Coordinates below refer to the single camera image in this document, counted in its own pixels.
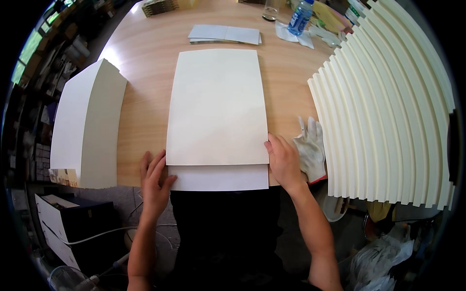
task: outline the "left hand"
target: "left hand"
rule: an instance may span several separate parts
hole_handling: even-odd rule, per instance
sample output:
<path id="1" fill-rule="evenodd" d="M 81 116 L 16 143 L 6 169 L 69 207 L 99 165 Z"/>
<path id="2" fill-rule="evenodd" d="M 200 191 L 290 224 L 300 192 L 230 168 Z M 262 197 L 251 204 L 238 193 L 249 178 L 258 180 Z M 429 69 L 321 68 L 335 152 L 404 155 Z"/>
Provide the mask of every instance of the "left hand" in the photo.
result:
<path id="1" fill-rule="evenodd" d="M 149 163 L 150 152 L 146 151 L 141 161 L 141 187 L 144 201 L 141 218 L 157 220 L 168 204 L 169 191 L 177 176 L 169 176 L 164 182 L 160 181 L 165 167 L 165 153 L 160 151 Z"/>

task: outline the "window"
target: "window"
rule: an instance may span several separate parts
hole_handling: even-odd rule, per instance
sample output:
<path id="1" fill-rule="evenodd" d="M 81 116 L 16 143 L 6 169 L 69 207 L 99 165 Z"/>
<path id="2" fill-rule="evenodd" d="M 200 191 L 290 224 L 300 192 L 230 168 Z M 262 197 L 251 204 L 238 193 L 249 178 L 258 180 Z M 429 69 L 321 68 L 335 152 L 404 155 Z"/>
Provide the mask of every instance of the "window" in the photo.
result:
<path id="1" fill-rule="evenodd" d="M 26 66 L 23 65 L 20 61 L 16 62 L 16 66 L 14 66 L 13 75 L 11 76 L 11 82 L 15 84 L 18 84 L 20 82 L 25 67 Z"/>
<path id="2" fill-rule="evenodd" d="M 67 7 L 70 7 L 76 0 L 65 0 L 64 4 Z M 45 10 L 48 11 L 55 5 L 55 1 L 52 1 L 50 6 Z M 41 28 L 44 33 L 49 32 L 51 29 L 51 24 L 52 22 L 58 17 L 59 13 L 54 12 L 52 15 L 47 17 L 47 20 L 41 20 L 43 23 L 41 24 Z M 11 81 L 18 84 L 19 81 L 21 80 L 21 76 L 23 75 L 24 69 L 27 65 L 27 62 L 31 59 L 31 56 L 37 49 L 37 46 L 39 45 L 40 41 L 42 40 L 42 35 L 37 32 L 37 30 L 33 30 L 29 37 L 26 40 L 26 43 L 24 44 L 23 50 L 21 50 L 21 54 L 19 57 L 19 60 L 16 62 L 16 66 L 14 67 L 13 70 L 13 75 L 11 76 Z"/>
<path id="3" fill-rule="evenodd" d="M 27 64 L 31 59 L 32 54 L 35 52 L 35 49 L 39 45 L 39 42 L 42 40 L 42 35 L 37 31 L 33 30 L 29 37 L 27 38 L 26 43 L 24 44 L 23 50 L 20 54 L 20 60 Z"/>

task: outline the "plastic water bottle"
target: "plastic water bottle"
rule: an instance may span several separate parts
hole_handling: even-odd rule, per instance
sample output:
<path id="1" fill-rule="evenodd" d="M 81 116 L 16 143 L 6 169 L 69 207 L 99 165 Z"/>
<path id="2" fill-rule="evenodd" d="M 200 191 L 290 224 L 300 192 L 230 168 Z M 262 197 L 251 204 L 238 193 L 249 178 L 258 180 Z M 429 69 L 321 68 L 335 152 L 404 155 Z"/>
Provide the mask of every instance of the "plastic water bottle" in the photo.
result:
<path id="1" fill-rule="evenodd" d="M 312 16 L 312 7 L 314 0 L 304 0 L 296 6 L 293 15 L 291 16 L 290 24 L 288 24 L 288 31 L 294 35 L 301 35 L 306 24 Z"/>

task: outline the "right hand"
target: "right hand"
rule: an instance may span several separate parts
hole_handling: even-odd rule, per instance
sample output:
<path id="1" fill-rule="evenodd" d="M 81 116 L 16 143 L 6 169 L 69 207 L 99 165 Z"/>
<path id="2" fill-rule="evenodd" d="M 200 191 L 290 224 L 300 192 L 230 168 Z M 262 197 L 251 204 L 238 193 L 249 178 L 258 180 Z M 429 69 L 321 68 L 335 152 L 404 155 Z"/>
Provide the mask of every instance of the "right hand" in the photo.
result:
<path id="1" fill-rule="evenodd" d="M 279 135 L 268 134 L 268 142 L 264 145 L 270 160 L 270 169 L 275 180 L 290 193 L 301 187 L 305 181 L 301 177 L 299 154 L 285 139 Z"/>
<path id="2" fill-rule="evenodd" d="M 165 150 L 160 151 L 149 164 L 150 152 L 146 151 L 141 161 L 141 188 L 144 201 L 141 219 L 146 217 L 150 221 L 156 221 L 167 207 L 170 188 L 177 177 L 172 175 L 161 181 L 165 154 Z"/>

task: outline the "dark shirt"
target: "dark shirt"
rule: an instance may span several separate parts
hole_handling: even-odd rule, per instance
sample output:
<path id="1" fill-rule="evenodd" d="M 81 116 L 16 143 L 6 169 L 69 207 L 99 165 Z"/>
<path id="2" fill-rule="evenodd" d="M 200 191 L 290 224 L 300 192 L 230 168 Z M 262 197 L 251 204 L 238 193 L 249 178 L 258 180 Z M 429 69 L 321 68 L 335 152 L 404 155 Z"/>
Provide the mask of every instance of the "dark shirt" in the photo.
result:
<path id="1" fill-rule="evenodd" d="M 319 290 L 287 274 L 275 254 L 280 187 L 244 192 L 172 191 L 181 239 L 164 290 Z"/>

